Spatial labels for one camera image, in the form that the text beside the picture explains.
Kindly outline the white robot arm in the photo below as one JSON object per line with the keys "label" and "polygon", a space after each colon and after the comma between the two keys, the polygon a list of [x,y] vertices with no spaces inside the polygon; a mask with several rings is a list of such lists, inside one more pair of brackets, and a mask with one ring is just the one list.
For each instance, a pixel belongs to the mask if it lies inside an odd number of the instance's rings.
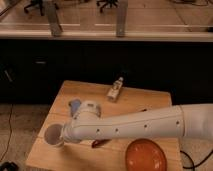
{"label": "white robot arm", "polygon": [[101,107],[84,101],[72,112],[72,120],[63,126],[66,142],[122,138],[188,137],[213,141],[213,104],[172,107],[101,117]]}

